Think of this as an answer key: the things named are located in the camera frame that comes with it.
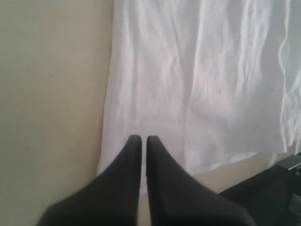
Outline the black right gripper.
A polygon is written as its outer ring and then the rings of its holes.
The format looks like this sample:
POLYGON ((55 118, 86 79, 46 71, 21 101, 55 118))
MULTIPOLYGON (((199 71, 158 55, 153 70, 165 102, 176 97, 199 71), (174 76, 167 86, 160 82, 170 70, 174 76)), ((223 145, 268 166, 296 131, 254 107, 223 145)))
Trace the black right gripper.
POLYGON ((258 226, 301 224, 301 156, 273 167, 221 192, 244 206, 258 226))

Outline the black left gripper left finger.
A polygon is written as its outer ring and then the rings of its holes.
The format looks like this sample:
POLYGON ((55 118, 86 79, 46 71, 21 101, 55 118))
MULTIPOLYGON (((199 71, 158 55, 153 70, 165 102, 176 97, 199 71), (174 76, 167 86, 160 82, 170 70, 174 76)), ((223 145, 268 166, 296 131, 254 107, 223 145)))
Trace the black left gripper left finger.
POLYGON ((135 226, 142 140, 130 135, 113 162, 90 184, 51 205, 39 226, 135 226))

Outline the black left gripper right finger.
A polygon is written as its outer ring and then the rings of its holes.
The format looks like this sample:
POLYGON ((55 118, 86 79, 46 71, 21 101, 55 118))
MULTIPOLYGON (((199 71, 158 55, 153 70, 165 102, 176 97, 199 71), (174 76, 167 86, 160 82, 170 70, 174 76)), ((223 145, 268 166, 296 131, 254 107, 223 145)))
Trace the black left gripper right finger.
POLYGON ((254 226, 248 211, 190 176, 159 137, 147 138, 146 176, 153 226, 254 226))

